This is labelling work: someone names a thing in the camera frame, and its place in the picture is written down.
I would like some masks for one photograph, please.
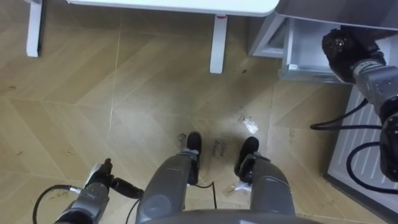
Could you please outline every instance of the table leg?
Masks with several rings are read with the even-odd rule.
[[[27,30],[26,54],[39,56],[40,21],[42,18],[42,0],[30,0],[29,26]]]
[[[226,15],[216,15],[214,19],[213,43],[211,44],[210,73],[223,72],[224,51],[226,41]]]

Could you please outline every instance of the herringbone floor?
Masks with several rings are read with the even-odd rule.
[[[0,222],[31,223],[53,184],[82,186],[110,157],[114,174],[145,188],[178,152],[180,133],[201,132],[200,181],[220,208],[247,208],[233,164],[252,117],[261,152],[287,176],[297,214],[323,223],[382,223],[322,178],[336,133],[309,130],[344,111],[349,87],[280,81],[280,61],[246,55],[246,19],[229,23],[224,73],[210,75],[212,16],[48,1],[40,58],[25,56],[28,5],[0,2]],[[215,140],[225,152],[211,148]],[[51,223],[75,196],[53,192],[39,209]],[[116,193],[103,223],[124,223],[134,203]],[[189,188],[186,207],[212,208]]]

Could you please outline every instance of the black cable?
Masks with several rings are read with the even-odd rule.
[[[327,121],[327,122],[322,122],[322,123],[318,123],[318,124],[313,124],[310,126],[310,128],[312,130],[318,130],[318,131],[329,131],[329,130],[349,130],[349,129],[378,129],[381,130],[382,127],[378,126],[378,125],[347,125],[347,126],[328,126],[329,124],[333,124],[336,123],[338,121],[341,121],[349,116],[351,116],[352,114],[354,114],[355,112],[359,111],[360,109],[364,108],[367,104],[368,104],[368,100],[364,99],[357,107],[355,107],[353,110],[351,110],[350,112],[344,114],[343,116],[340,116],[336,119],[333,119],[331,121]],[[347,173],[348,175],[354,180],[354,182],[356,182],[358,185],[362,186],[365,189],[368,190],[372,190],[375,192],[379,192],[379,193],[385,193],[385,194],[398,194],[398,190],[396,189],[382,189],[380,187],[375,187],[369,184],[364,183],[362,180],[359,180],[354,172],[353,172],[353,168],[352,168],[352,161],[354,156],[361,150],[366,149],[368,147],[373,147],[373,146],[380,146],[379,142],[368,142],[368,143],[364,143],[358,147],[356,147],[354,150],[352,150],[347,157],[347,162],[346,162],[346,168],[347,168]]]
[[[216,186],[214,185],[214,181],[211,183],[211,184],[209,184],[209,185],[207,185],[207,186],[200,186],[200,185],[195,185],[196,187],[199,187],[199,188],[201,188],[201,189],[207,189],[207,188],[209,188],[209,187],[212,187],[212,189],[213,189],[213,203],[214,203],[214,209],[217,209],[217,198],[216,198]]]
[[[131,207],[131,209],[130,209],[130,211],[129,211],[129,214],[127,215],[127,218],[126,218],[126,224],[129,223],[129,218],[130,218],[131,212],[134,210],[134,207],[135,207],[140,201],[141,201],[141,198],[138,199],[138,200],[134,203],[134,205],[132,205],[132,207]]]
[[[37,224],[37,210],[39,209],[39,204],[42,201],[43,197],[52,190],[70,190],[73,187],[71,185],[54,185],[43,191],[42,194],[36,200],[35,206],[33,207],[32,221],[33,224]]]
[[[343,116],[340,116],[336,119],[333,119],[331,121],[327,122],[322,122],[318,124],[312,124],[310,128],[312,130],[317,130],[317,131],[331,131],[331,130],[350,130],[350,129],[377,129],[381,130],[381,126],[378,125],[338,125],[338,126],[329,126],[329,124],[334,124],[336,122],[339,122],[352,114],[355,114],[357,111],[360,109],[364,108],[368,104],[368,100],[364,99],[357,107],[352,109],[350,112],[344,114]]]
[[[359,153],[360,151],[362,151],[363,149],[366,149],[366,148],[368,148],[368,147],[374,147],[374,146],[380,146],[380,143],[379,143],[379,142],[368,142],[368,143],[364,143],[364,144],[362,144],[362,145],[356,147],[354,150],[352,150],[352,151],[350,152],[350,154],[348,154],[347,163],[346,163],[348,175],[349,175],[358,185],[364,187],[365,189],[372,190],[372,191],[374,191],[374,192],[384,193],[384,194],[398,194],[398,190],[396,190],[396,189],[382,189],[382,188],[380,188],[380,187],[375,187],[375,186],[372,186],[372,185],[369,185],[369,184],[366,184],[366,183],[362,182],[362,180],[359,180],[359,179],[355,176],[355,174],[354,174],[354,172],[353,172],[353,168],[352,168],[352,163],[353,163],[353,158],[354,158],[354,156],[355,156],[357,153]]]

